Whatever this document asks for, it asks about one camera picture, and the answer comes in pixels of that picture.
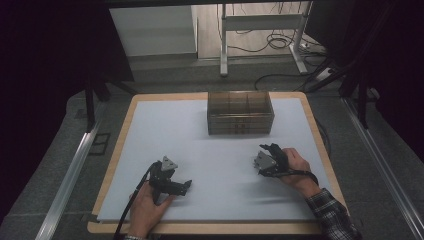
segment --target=transparent brown box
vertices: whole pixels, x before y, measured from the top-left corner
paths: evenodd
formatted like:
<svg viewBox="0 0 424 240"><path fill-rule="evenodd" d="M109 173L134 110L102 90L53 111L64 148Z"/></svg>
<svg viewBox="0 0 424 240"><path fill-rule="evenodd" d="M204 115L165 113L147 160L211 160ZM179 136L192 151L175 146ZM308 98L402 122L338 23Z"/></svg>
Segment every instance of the transparent brown box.
<svg viewBox="0 0 424 240"><path fill-rule="evenodd" d="M210 92L208 132L215 134L269 134L274 110L268 92Z"/></svg>

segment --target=checkered sleeve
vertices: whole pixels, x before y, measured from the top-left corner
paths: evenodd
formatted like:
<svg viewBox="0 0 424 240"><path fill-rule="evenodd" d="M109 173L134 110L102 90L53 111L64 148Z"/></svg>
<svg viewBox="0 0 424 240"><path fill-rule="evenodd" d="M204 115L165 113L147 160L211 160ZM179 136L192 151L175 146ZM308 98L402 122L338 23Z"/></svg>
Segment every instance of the checkered sleeve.
<svg viewBox="0 0 424 240"><path fill-rule="evenodd" d="M306 199L318 219L324 236L331 240L358 240L361 233L350 221L346 208L323 188L321 193Z"/></svg>

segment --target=table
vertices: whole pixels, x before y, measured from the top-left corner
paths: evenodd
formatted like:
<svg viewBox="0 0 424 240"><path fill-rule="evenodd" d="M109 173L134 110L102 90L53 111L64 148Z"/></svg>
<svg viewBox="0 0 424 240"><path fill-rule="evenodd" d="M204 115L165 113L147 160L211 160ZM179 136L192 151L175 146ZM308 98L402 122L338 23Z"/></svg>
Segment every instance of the table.
<svg viewBox="0 0 424 240"><path fill-rule="evenodd" d="M334 196L343 204L345 204L343 195L340 191L336 176L331 166L330 160L326 153L324 143L320 137L318 127L315 123L311 108L307 98L303 93L298 92L272 92L270 97L274 98L298 98L300 99L305 116L310 125L314 141L322 160L326 175L333 189ZM136 95L129 107L127 116L121 129L117 144L115 146L112 159L106 172L102 187L97 197L92 214L98 215L106 196L108 188L112 182L116 166L118 164L128 129L133 119L134 110L139 101L163 101L163 100L207 100L207 93L184 93L184 94L143 94ZM113 233L116 229L116 223L95 223L89 222L87 228L92 233ZM128 231L128 224L124 224L122 231ZM179 222L179 223L159 223L153 230L153 234L319 234L320 230L317 223L307 222L231 222L231 223L196 223L196 222Z"/></svg>

